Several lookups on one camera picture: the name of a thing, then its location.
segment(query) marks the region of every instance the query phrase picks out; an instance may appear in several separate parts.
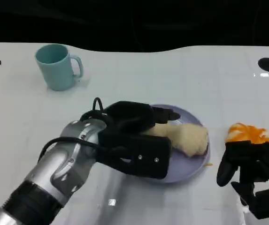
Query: light blue mug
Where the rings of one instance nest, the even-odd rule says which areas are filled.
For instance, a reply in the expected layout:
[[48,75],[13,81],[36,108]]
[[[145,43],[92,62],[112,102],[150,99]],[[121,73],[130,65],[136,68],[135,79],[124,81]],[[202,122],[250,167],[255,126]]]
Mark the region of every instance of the light blue mug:
[[[49,88],[66,90],[74,86],[75,79],[83,76],[83,65],[78,56],[70,55],[68,49],[59,44],[45,45],[35,54],[36,62]],[[71,59],[80,67],[80,74],[75,75]]]

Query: orange object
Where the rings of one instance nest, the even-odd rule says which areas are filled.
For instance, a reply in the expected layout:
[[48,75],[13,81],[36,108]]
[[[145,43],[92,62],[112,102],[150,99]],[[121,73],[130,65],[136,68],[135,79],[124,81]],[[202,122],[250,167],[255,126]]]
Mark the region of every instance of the orange object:
[[225,142],[241,142],[248,140],[253,144],[269,142],[269,132],[263,128],[236,123],[229,128]]

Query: plate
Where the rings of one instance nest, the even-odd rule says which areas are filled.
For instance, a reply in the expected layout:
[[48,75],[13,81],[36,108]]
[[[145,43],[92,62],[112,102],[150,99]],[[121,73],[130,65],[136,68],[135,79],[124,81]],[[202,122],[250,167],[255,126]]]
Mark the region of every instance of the plate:
[[[170,124],[177,125],[177,124],[194,123],[203,126],[194,115],[192,115],[190,112],[184,109],[178,108],[173,105],[153,105],[153,106],[165,109],[172,109],[174,110],[174,112],[181,115],[179,119],[175,121],[169,121]],[[174,183],[191,178],[192,176],[200,172],[204,168],[204,165],[209,160],[210,156],[209,146],[210,145],[208,142],[207,150],[203,156],[193,156],[193,157],[188,157],[184,153],[179,152],[176,149],[173,149],[167,176],[162,180],[157,179],[150,179],[150,180],[160,183]]]

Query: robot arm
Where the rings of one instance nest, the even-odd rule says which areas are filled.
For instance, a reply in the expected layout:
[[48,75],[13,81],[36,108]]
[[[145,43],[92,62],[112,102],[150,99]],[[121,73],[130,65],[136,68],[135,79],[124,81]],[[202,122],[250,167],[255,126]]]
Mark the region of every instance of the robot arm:
[[[170,110],[132,102],[115,103],[104,111],[100,108],[68,124],[60,138],[46,145],[38,164],[0,207],[0,225],[51,224],[84,185],[96,162],[126,174],[158,179],[166,176],[170,140],[139,133],[155,122],[166,123],[178,116]],[[46,152],[52,143],[56,145]]]

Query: white table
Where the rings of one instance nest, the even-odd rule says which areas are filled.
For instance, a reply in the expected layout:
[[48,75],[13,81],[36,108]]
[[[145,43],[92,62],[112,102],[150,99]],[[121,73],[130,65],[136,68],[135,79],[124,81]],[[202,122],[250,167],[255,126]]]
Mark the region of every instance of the white table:
[[[81,57],[85,78],[55,92],[47,89],[34,60],[42,45],[0,43],[0,205],[35,165],[43,145],[100,97],[104,106],[130,100],[190,111],[209,129],[214,165],[190,182],[155,185],[97,164],[53,224],[242,224],[238,197],[230,186],[218,187],[216,172],[231,124],[269,129],[269,77],[261,77],[265,72],[257,65],[269,57],[269,47],[111,53],[69,46]],[[108,205],[109,199],[116,205]],[[248,224],[269,224],[247,215]]]

